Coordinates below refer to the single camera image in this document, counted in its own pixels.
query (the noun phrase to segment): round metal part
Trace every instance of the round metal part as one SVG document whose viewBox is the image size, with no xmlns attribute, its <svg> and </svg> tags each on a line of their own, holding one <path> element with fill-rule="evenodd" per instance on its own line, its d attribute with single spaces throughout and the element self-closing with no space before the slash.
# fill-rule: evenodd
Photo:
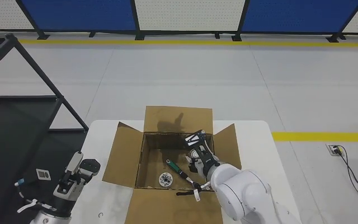
<svg viewBox="0 0 358 224">
<path fill-rule="evenodd" d="M 165 188 L 172 185 L 172 182 L 173 182 L 173 176 L 168 172 L 164 172 L 159 176 L 159 184 Z"/>
<path fill-rule="evenodd" d="M 189 158 L 199 158 L 199 155 L 197 154 L 197 152 L 195 151 L 195 149 L 190 150 L 190 152 L 188 153 L 188 157 Z"/>
</svg>

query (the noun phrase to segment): black shelf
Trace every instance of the black shelf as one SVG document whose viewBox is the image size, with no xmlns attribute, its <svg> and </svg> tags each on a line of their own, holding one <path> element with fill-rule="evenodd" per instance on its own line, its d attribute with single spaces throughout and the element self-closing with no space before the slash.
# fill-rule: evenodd
<svg viewBox="0 0 358 224">
<path fill-rule="evenodd" d="M 21 188 L 26 198 L 36 198 L 39 201 L 50 204 L 53 190 L 58 180 L 64 173 L 73 154 L 80 151 L 86 138 L 87 132 L 84 129 L 50 129 L 39 147 L 36 156 L 30 166 L 24 172 L 23 178 L 28 180 L 36 179 L 35 169 L 50 171 L 51 181 L 34 181 Z M 10 206 L 6 214 L 1 218 L 1 223 L 30 223 L 38 213 L 37 210 L 26 209 L 17 214 L 18 208 L 23 206 L 22 199 L 18 196 L 16 188 L 12 188 Z"/>
<path fill-rule="evenodd" d="M 0 41 L 0 60 L 15 48 L 54 93 L 53 96 L 0 96 L 0 223 L 30 223 L 38 210 L 16 212 L 24 201 L 14 183 L 24 178 L 21 191 L 25 198 L 51 204 L 53 191 L 66 166 L 82 148 L 88 126 L 14 35 L 7 34 Z M 50 129 L 61 105 L 82 129 Z M 51 180 L 38 180 L 36 169 L 48 170 Z"/>
<path fill-rule="evenodd" d="M 56 96 L 0 97 L 0 201 L 7 201 L 54 120 L 62 100 Z"/>
</svg>

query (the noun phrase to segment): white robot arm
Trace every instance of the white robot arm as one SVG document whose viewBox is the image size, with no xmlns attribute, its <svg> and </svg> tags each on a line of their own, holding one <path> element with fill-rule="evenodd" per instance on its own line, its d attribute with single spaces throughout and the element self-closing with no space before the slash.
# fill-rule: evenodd
<svg viewBox="0 0 358 224">
<path fill-rule="evenodd" d="M 262 224 L 300 224 L 284 206 L 274 201 L 271 187 L 257 173 L 220 162 L 208 148 L 203 130 L 185 140 L 187 147 L 195 150 L 187 156 L 189 167 L 207 181 L 201 189 L 211 186 L 221 207 L 234 221 L 255 212 Z"/>
<path fill-rule="evenodd" d="M 101 167 L 94 159 L 82 160 L 82 158 L 83 153 L 81 152 L 76 152 L 73 155 L 57 187 L 53 191 L 50 205 L 38 202 L 36 199 L 26 199 L 30 204 L 23 206 L 17 212 L 20 213 L 24 209 L 37 206 L 39 212 L 30 224 L 68 224 L 71 221 L 72 208 L 80 196 L 83 187 L 91 181 L 92 177 L 98 174 Z M 44 171 L 45 170 L 41 170 L 40 173 L 42 174 L 37 174 L 42 180 L 46 180 L 45 177 L 50 175 Z M 15 183 L 22 198 L 24 198 L 24 196 L 20 191 L 20 185 L 23 183 L 23 179 Z"/>
</svg>

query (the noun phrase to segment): green-handled tool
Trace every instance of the green-handled tool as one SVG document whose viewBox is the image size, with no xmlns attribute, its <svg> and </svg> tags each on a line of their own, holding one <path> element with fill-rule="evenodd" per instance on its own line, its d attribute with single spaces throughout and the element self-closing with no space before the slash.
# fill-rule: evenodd
<svg viewBox="0 0 358 224">
<path fill-rule="evenodd" d="M 179 174 L 180 177 L 190 182 L 194 188 L 198 188 L 198 187 L 200 188 L 200 184 L 190 179 L 190 177 L 188 177 L 188 175 L 184 173 L 173 161 L 167 160 L 166 163 L 169 165 L 169 167 L 172 170 L 174 170 L 177 174 Z"/>
</svg>

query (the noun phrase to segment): blue wall panel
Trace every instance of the blue wall panel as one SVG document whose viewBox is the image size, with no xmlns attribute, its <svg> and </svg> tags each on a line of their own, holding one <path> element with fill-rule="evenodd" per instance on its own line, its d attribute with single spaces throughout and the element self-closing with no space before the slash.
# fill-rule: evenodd
<svg viewBox="0 0 358 224">
<path fill-rule="evenodd" d="M 242 31 L 337 32 L 358 0 L 250 0 Z"/>
<path fill-rule="evenodd" d="M 130 0 L 22 0 L 40 29 L 135 30 Z"/>
</svg>

